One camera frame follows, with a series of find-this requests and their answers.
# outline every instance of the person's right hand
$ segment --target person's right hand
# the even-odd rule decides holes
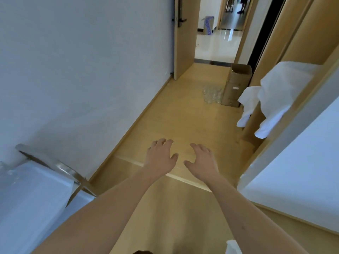
[[[195,152],[195,162],[184,161],[184,165],[199,180],[206,183],[210,178],[219,175],[218,164],[213,152],[202,144],[190,144]]]

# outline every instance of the metal frame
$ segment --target metal frame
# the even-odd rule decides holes
[[[15,146],[15,149],[18,150],[20,153],[25,155],[28,159],[35,161],[36,163],[39,163],[47,168],[50,168],[53,171],[56,171],[72,180],[74,180],[74,183],[78,184],[77,189],[75,192],[71,195],[69,203],[71,200],[75,197],[75,195],[82,190],[82,188],[85,188],[91,195],[97,196],[95,194],[95,190],[93,189],[92,185],[87,181],[86,178],[84,178],[82,175],[80,175],[77,171],[70,168],[60,160],[53,158],[45,153],[43,153],[40,150],[34,149],[30,146],[24,145],[24,144],[18,144]]]

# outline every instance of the tile floor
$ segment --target tile floor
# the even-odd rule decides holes
[[[215,30],[212,35],[198,32],[195,58],[233,63],[241,37],[242,31],[234,30]]]

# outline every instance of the person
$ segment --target person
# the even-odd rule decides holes
[[[72,215],[33,253],[110,253],[144,193],[176,165],[178,154],[169,155],[172,143],[166,139],[152,142],[142,169]],[[209,148],[201,144],[191,147],[196,160],[184,165],[213,192],[244,254],[307,253],[218,173]]]
[[[248,0],[241,0],[240,1],[242,6],[241,6],[241,10],[237,12],[238,14],[243,14],[245,12],[247,2],[248,2]]]

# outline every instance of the door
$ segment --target door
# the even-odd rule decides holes
[[[174,1],[174,79],[194,63],[200,0]]]

